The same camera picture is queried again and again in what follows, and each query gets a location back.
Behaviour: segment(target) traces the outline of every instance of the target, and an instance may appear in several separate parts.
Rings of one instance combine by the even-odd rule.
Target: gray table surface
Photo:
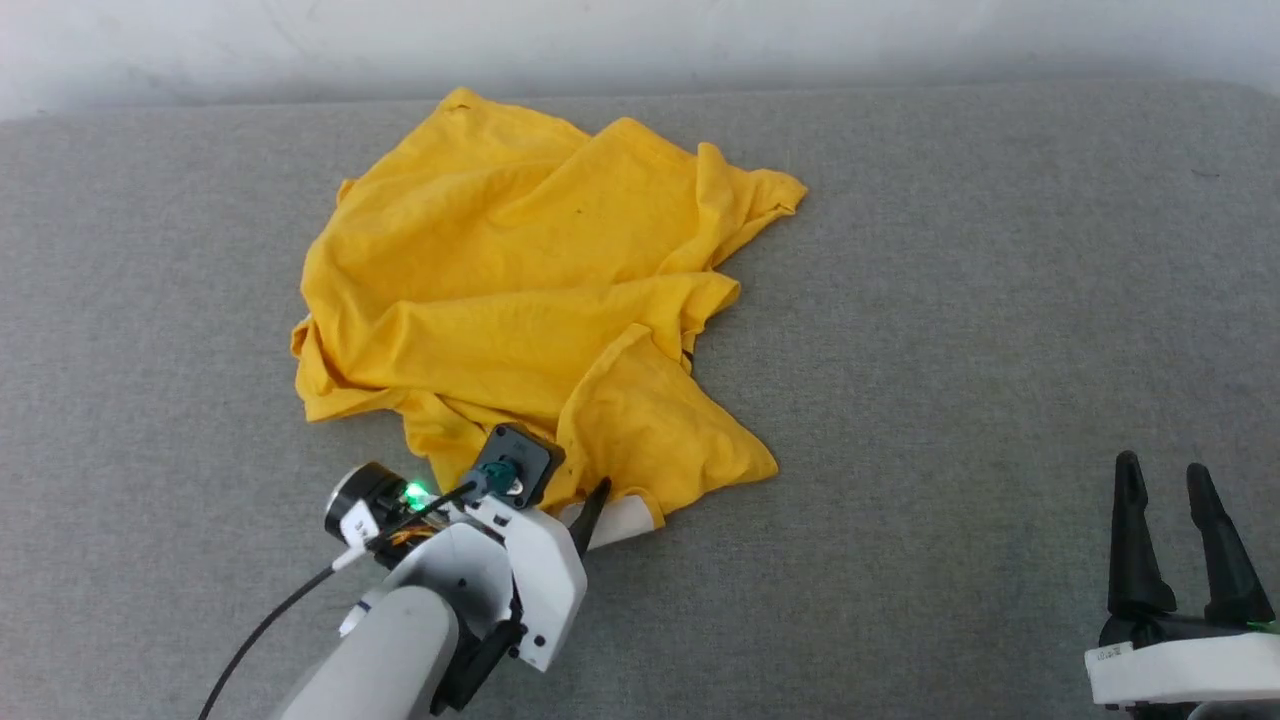
[[[475,717],[1087,717],[1112,461],[1144,460],[1183,607],[1203,461],[1280,589],[1280,104],[1211,83],[544,100],[794,173],[723,269],[695,374],[781,474],[591,553],[570,644]],[[303,252],[431,104],[0,124],[0,716],[193,717],[338,550],[397,418],[307,425]],[[216,716],[261,717],[379,578],[288,614]]]

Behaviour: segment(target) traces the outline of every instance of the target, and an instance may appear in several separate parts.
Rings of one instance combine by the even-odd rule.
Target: yellow t-shirt
[[[394,410],[445,489],[489,428],[517,421],[566,451],[544,509],[611,477],[653,527],[768,478],[769,451],[685,354],[737,299],[713,268],[804,193],[628,118],[590,136],[457,90],[343,183],[307,252],[311,315],[293,331],[307,420]]]

